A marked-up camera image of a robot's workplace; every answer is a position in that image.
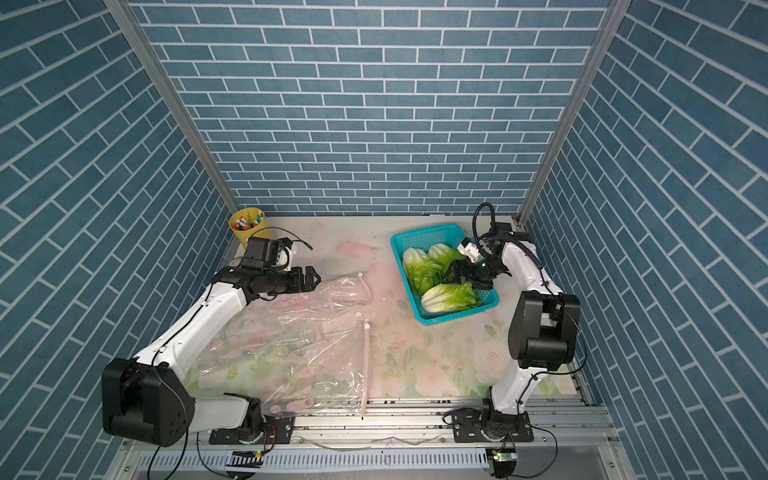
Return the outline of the zip-top bag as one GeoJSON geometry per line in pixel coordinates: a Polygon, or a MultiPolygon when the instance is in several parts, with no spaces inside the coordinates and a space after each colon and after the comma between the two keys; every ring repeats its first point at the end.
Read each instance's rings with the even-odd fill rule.
{"type": "Polygon", "coordinates": [[[233,393],[319,405],[366,392],[368,331],[347,308],[251,305],[209,342],[187,374],[195,396],[233,393]]]}
{"type": "Polygon", "coordinates": [[[216,340],[185,385],[194,397],[258,398],[262,411],[289,417],[327,408],[358,414],[367,396],[370,349],[361,329],[318,337],[216,340]]]}
{"type": "Polygon", "coordinates": [[[372,292],[359,272],[322,281],[311,292],[278,298],[266,309],[265,317],[280,325],[313,324],[332,320],[371,300],[372,292]]]}

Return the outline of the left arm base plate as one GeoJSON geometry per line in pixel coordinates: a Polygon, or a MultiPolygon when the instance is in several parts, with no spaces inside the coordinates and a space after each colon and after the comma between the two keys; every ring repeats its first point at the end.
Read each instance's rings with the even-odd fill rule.
{"type": "Polygon", "coordinates": [[[289,444],[294,424],[294,417],[263,416],[251,426],[213,430],[208,442],[211,445],[262,444],[266,447],[289,444]]]}

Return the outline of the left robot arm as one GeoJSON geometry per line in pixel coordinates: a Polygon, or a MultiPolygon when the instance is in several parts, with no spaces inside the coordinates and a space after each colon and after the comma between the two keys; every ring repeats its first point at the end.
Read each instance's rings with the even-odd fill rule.
{"type": "Polygon", "coordinates": [[[183,381],[208,343],[249,303],[310,292],[321,278],[293,265],[292,233],[251,237],[236,266],[226,266],[189,310],[129,359],[115,358],[101,377],[103,429],[113,436],[168,447],[211,431],[234,443],[258,439],[265,421],[257,398],[223,394],[195,399],[183,381]]]}

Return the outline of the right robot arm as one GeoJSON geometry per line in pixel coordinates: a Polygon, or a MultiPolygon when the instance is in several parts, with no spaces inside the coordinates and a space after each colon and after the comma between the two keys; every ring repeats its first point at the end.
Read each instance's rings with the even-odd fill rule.
{"type": "Polygon", "coordinates": [[[517,302],[507,334],[511,361],[483,400],[480,427],[491,437],[530,442],[525,403],[541,380],[573,360],[579,300],[554,284],[528,235],[514,232],[509,223],[492,221],[487,233],[465,238],[458,251],[466,258],[452,262],[449,282],[466,280],[489,290],[497,276],[506,274],[517,302]]]}

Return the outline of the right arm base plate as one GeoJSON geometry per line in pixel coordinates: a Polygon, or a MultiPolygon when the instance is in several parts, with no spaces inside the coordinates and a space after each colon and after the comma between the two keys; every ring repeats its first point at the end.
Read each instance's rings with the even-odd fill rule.
{"type": "Polygon", "coordinates": [[[508,415],[458,408],[448,411],[442,420],[451,428],[456,443],[528,443],[534,439],[528,413],[508,415]]]}

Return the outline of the chinese cabbage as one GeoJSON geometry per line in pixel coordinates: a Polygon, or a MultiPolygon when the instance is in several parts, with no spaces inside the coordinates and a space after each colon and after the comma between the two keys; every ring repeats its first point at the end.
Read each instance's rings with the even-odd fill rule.
{"type": "Polygon", "coordinates": [[[441,267],[441,274],[445,275],[454,261],[464,261],[467,258],[455,248],[444,243],[433,244],[428,250],[428,256],[441,267]]]}
{"type": "Polygon", "coordinates": [[[402,263],[409,285],[419,297],[443,280],[441,265],[423,250],[407,248],[403,252],[402,263]]]}
{"type": "Polygon", "coordinates": [[[429,313],[451,313],[477,308],[482,305],[472,284],[438,284],[421,297],[422,308],[429,313]]]}

